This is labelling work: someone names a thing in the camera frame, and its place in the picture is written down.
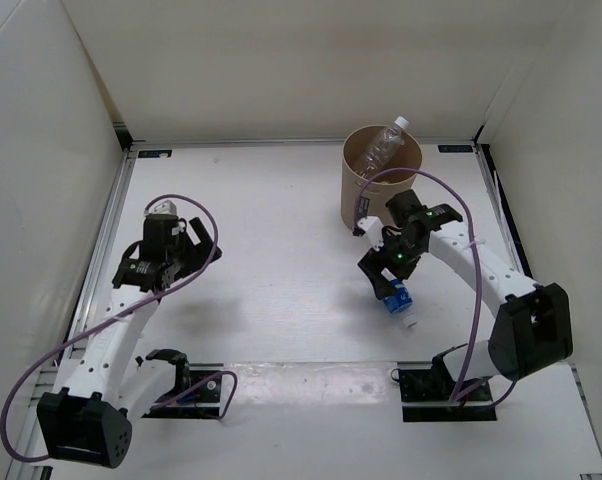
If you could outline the clear bottle with blue label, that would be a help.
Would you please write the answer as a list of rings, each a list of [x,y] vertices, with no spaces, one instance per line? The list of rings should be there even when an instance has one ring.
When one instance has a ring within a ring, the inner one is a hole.
[[[418,320],[412,311],[413,299],[405,284],[393,279],[390,281],[394,288],[391,295],[382,298],[382,303],[387,311],[394,315],[406,328],[414,327],[418,324]]]

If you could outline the aluminium table edge rail left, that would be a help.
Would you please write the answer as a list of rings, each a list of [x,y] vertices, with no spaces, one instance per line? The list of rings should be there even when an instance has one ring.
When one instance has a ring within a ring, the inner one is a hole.
[[[109,190],[109,197],[104,213],[100,217],[98,235],[86,248],[90,252],[89,263],[84,269],[82,284],[79,295],[74,303],[71,313],[66,315],[67,328],[62,335],[63,341],[76,338],[87,329],[88,317],[96,311],[98,283],[101,281],[102,273],[105,271],[107,257],[112,247],[112,236],[118,225],[123,201],[129,186],[130,176],[134,167],[134,161],[129,158],[130,147],[123,149],[118,159],[118,169],[113,184]],[[61,360],[70,356],[78,348],[74,345],[56,345],[51,351],[45,353],[29,366],[19,377],[16,384],[10,390],[0,416],[0,437],[2,445],[10,445],[7,434],[8,417],[10,408],[17,395],[22,393],[25,401],[25,417],[20,424],[18,442],[11,446],[11,451],[22,457],[30,457],[29,451],[34,447],[38,437],[38,425],[36,423],[36,390],[49,388],[53,380],[48,375],[55,375]]]

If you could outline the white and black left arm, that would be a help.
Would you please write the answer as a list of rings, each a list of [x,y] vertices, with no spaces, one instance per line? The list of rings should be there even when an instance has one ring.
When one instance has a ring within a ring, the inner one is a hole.
[[[168,290],[221,256],[199,218],[146,216],[141,240],[124,251],[112,280],[107,311],[113,319],[89,334],[69,378],[38,402],[51,458],[114,469],[127,455],[134,422],[152,407],[189,393],[185,353],[154,349],[137,356],[134,351]]]

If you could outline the dark logo sticker left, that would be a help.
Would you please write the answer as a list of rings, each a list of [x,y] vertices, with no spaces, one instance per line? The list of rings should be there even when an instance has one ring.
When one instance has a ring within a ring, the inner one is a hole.
[[[171,156],[171,149],[141,150],[137,153],[139,159],[161,159],[170,158]]]

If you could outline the dark XDOF logo sticker right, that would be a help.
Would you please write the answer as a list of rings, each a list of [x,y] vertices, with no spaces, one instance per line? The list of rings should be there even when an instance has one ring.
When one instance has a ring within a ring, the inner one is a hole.
[[[440,153],[457,154],[457,153],[472,153],[474,151],[471,145],[463,144],[440,144],[438,145]]]

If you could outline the beige round waste bin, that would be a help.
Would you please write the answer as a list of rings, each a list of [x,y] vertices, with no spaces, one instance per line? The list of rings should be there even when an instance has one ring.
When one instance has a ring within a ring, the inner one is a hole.
[[[342,147],[340,214],[343,223],[352,230],[354,219],[376,216],[384,225],[394,226],[385,204],[395,195],[412,187],[416,174],[393,172],[375,180],[361,192],[365,179],[354,171],[355,162],[383,129],[381,125],[362,127],[351,133]]]

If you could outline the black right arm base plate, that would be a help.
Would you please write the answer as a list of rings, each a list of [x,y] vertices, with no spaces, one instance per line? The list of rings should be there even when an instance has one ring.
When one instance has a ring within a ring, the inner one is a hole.
[[[404,423],[465,423],[497,420],[490,386],[484,384],[449,401],[450,393],[437,387],[429,368],[399,365],[390,371],[390,379],[399,387]]]

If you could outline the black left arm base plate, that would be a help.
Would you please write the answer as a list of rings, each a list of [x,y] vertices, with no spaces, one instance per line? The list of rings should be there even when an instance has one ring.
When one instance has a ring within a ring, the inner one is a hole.
[[[223,380],[208,379],[204,385],[166,407],[150,410],[148,419],[213,420],[220,415]]]

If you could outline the clear plastic bottle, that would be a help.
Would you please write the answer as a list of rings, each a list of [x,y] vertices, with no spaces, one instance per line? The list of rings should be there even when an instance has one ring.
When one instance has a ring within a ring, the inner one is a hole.
[[[403,134],[410,122],[398,116],[392,125],[383,127],[353,165],[353,171],[363,179],[379,173],[404,144]]]

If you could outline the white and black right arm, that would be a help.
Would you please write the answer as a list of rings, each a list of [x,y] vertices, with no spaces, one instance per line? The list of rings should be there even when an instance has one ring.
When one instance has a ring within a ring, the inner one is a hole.
[[[391,297],[422,255],[447,265],[475,293],[468,341],[436,355],[430,387],[441,399],[457,401],[496,376],[517,382],[573,353],[567,292],[542,285],[515,271],[471,233],[471,226],[448,204],[428,207],[412,190],[386,204],[392,222],[361,217],[354,232],[370,243],[358,266],[377,299]]]

